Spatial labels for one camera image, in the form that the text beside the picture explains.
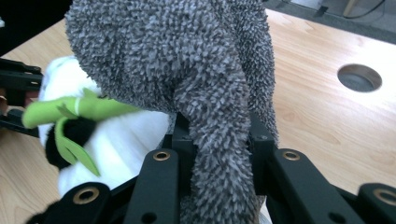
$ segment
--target white fabric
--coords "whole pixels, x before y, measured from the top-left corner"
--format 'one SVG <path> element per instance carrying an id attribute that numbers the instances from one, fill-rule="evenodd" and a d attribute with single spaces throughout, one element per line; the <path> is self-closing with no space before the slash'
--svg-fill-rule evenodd
<path id="1" fill-rule="evenodd" d="M 75 57 L 63 57 L 52 61 L 47 68 L 38 99 L 48 101 L 62 96 L 82 96 L 83 88 L 101 94 L 96 84 L 81 70 Z M 43 146 L 52 125 L 39 126 Z M 95 176 L 80 162 L 64 168 L 59 173 L 60 195 L 64 196 L 71 188 L 86 182 L 100 182 L 114 189 L 137 176 L 146 154 L 158 146 L 168 126 L 168 115 L 152 111 L 102 121 L 84 146 L 101 176 Z"/>

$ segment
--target green fabric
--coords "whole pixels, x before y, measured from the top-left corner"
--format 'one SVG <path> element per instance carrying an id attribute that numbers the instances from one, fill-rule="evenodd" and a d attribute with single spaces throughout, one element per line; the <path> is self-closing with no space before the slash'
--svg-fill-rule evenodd
<path id="1" fill-rule="evenodd" d="M 94 175 L 99 176 L 99 170 L 87 151 L 79 144 L 76 144 L 64 136 L 64 125 L 67 121 L 68 118 L 61 118 L 56 122 L 55 142 L 59 153 L 70 164 L 75 164 L 77 161 L 80 161 Z"/>
<path id="2" fill-rule="evenodd" d="M 84 89 L 84 97 L 61 97 L 52 101 L 39 101 L 30 104 L 22 116 L 25 128 L 32 129 L 41 124 L 55 122 L 55 143 L 60 155 L 70 164 L 80 161 L 95 175 L 100 175 L 93 159 L 82 146 L 64 136 L 64 125 L 70 119 L 83 117 L 94 121 L 138 112 L 135 106 L 126 105 L 112 99 L 101 99 Z"/>

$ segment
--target wooden table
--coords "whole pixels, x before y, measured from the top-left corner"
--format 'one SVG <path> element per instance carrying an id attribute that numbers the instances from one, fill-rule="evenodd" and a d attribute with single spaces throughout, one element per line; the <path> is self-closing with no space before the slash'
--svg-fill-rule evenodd
<path id="1" fill-rule="evenodd" d="M 396 187 L 396 46 L 268 10 L 276 56 L 280 146 L 302 151 L 334 185 Z M 3 58 L 45 68 L 71 54 L 61 21 Z M 378 91 L 344 87 L 348 63 L 372 67 Z M 22 223 L 58 199 L 57 171 L 37 139 L 0 131 L 0 223 Z"/>

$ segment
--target black metal bracket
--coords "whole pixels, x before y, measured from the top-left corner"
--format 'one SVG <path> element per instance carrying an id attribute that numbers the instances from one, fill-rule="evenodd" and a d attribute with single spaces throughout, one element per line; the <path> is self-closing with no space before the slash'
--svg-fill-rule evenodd
<path id="1" fill-rule="evenodd" d="M 0 58 L 0 88 L 6 90 L 8 105 L 24 106 L 26 92 L 39 91 L 43 75 L 41 68 Z M 22 111 L 11 109 L 0 116 L 0 127 L 38 137 L 38 130 L 28 130 L 21 124 Z"/>
<path id="2" fill-rule="evenodd" d="M 395 188 L 365 184 L 357 196 L 339 189 L 303 153 L 277 149 L 258 118 L 251 119 L 254 185 L 267 196 L 273 223 L 396 223 Z M 37 223 L 178 223 L 179 199 L 191 193 L 195 152 L 188 122 L 179 114 L 174 134 L 146 156 L 138 177 L 113 190 L 100 183 L 77 186 Z"/>

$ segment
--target gray fuzzy sock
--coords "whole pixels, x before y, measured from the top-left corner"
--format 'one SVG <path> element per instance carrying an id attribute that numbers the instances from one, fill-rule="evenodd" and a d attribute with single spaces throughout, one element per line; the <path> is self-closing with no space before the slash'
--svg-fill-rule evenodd
<path id="1" fill-rule="evenodd" d="M 190 122 L 198 153 L 182 223 L 256 223 L 249 111 L 277 141 L 271 37 L 261 0 L 75 0 L 66 32 L 112 98 Z"/>

